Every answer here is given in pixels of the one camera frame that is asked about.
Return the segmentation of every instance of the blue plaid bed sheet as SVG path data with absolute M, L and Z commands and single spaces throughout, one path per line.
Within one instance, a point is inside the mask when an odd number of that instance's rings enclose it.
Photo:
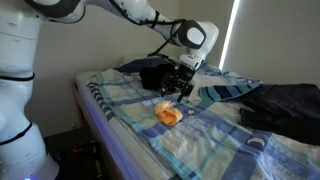
M 218 76 L 226 85 L 245 78 L 205 65 L 197 73 Z M 88 82 L 107 119 L 118 116 L 146 139 L 182 179 L 320 179 L 320 147 L 238 124 L 242 104 L 186 101 L 176 104 L 183 118 L 161 124 L 153 111 L 164 100 L 145 90 L 137 73 L 113 69 Z

